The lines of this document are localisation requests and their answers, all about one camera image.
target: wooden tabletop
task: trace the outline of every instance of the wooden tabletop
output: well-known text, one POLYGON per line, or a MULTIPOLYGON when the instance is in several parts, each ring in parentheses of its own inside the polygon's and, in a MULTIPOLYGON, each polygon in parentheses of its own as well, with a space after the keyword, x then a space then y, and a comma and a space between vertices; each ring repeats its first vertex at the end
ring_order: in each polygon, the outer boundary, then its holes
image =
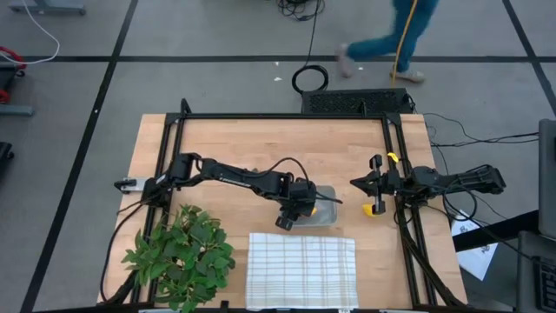
MULTIPOLYGON (((144 115, 137 134, 129 176, 151 177, 155 174, 164 115, 144 115)), ((434 167, 427 130, 420 115, 402 116, 407 153, 413 166, 434 167)), ((391 128, 395 139, 394 128, 391 128)), ((173 136, 169 149, 172 149, 173 136)), ((397 143, 394 140, 394 151, 397 143)), ((341 236, 355 239, 357 290, 360 308, 411 308, 407 274, 401 250, 400 232, 393 220, 394 203, 385 196, 387 213, 367 217, 361 206, 372 203, 349 180, 365 176, 368 160, 375 154, 386 159, 381 122, 372 120, 260 120, 260 119, 192 119, 184 127, 181 152, 196 152, 239 168, 265 170, 283 157, 298 159, 317 185, 334 186, 344 204, 338 206, 338 221, 330 227, 293 229, 289 232, 275 226, 280 205, 255 196, 251 190, 220 182, 204 182, 194 188, 174 191, 171 209, 191 203, 222 220, 228 243, 235 247, 236 267, 230 272, 228 287, 219 290, 207 303, 217 307, 229 300, 230 307, 245 307, 245 283, 248 235, 267 232, 289 235, 341 236)), ((294 163, 285 162, 276 170, 291 171, 301 176, 294 163)), ((122 197, 122 208, 137 201, 138 193, 122 197)), ((440 199, 430 202, 443 208, 440 199)), ((128 211, 117 218, 116 224, 128 211)), ((431 265, 446 286, 463 302, 467 302, 452 237, 446 218, 438 211, 420 210, 431 265)), ((105 293, 109 297, 128 276, 127 264, 120 261, 126 249, 134 248, 134 236, 144 227, 147 209, 142 209, 126 222, 112 248, 105 293)), ((427 302, 422 273, 415 263, 420 301, 427 302)), ((142 300, 146 300, 143 288, 142 300)))

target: white sneaker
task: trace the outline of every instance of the white sneaker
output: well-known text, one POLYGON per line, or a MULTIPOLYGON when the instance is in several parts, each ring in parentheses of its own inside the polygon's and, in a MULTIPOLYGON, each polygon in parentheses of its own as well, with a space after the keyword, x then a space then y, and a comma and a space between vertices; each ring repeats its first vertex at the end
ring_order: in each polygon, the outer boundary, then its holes
POLYGON ((425 74, 419 72, 418 70, 406 70, 403 73, 396 72, 396 79, 404 79, 411 83, 423 83, 425 82, 425 74))
POLYGON ((348 45, 342 43, 338 50, 336 51, 336 61, 338 62, 338 70, 341 75, 345 78, 350 78, 354 72, 351 68, 351 60, 346 55, 348 51, 348 45))

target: white cable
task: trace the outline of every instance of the white cable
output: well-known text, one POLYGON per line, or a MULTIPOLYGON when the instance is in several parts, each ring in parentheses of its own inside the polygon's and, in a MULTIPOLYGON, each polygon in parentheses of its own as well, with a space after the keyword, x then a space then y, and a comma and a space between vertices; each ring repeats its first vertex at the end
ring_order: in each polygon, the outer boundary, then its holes
POLYGON ((16 61, 14 59, 11 59, 7 56, 4 55, 4 53, 2 53, 0 51, 0 56, 2 56, 3 58, 5 58, 6 60, 15 63, 15 64, 21 64, 21 65, 32 65, 32 64, 39 64, 39 63, 43 63, 43 62, 48 62, 53 60, 55 57, 58 56, 58 52, 60 51, 60 42, 58 42, 58 40, 52 36, 48 31, 46 31, 43 26, 41 26, 39 23, 37 23, 35 21, 35 18, 33 18, 33 15, 31 14, 31 12, 29 11, 29 8, 27 7, 27 3, 25 2, 25 0, 21 0, 21 2, 23 3, 23 6, 25 7, 25 10, 27 11, 27 14, 29 15, 29 17, 31 18, 31 21, 33 21, 33 23, 35 23, 35 25, 41 29, 46 35, 48 35, 50 38, 52 38, 52 40, 54 40, 56 42, 56 52, 54 53, 54 55, 52 57, 47 57, 43 60, 37 60, 37 61, 33 61, 33 62, 19 62, 16 61))

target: checkered towel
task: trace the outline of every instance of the checkered towel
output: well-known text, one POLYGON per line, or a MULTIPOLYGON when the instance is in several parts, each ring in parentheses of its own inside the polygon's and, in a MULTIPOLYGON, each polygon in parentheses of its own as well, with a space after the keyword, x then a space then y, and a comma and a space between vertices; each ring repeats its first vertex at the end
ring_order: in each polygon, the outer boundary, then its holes
POLYGON ((246 309, 358 308, 355 240, 250 234, 246 309))

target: potted plant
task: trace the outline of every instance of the potted plant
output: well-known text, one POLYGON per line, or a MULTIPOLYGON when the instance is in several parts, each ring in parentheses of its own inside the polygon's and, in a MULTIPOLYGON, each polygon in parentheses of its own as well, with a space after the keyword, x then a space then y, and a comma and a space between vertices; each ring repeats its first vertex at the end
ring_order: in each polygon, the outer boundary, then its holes
POLYGON ((189 313, 228 285, 226 277, 235 260, 225 241, 218 219, 196 206, 182 205, 175 221, 167 227, 157 224, 148 242, 139 231, 135 251, 126 250, 122 263, 133 263, 127 269, 137 270, 136 283, 158 281, 156 302, 189 313))

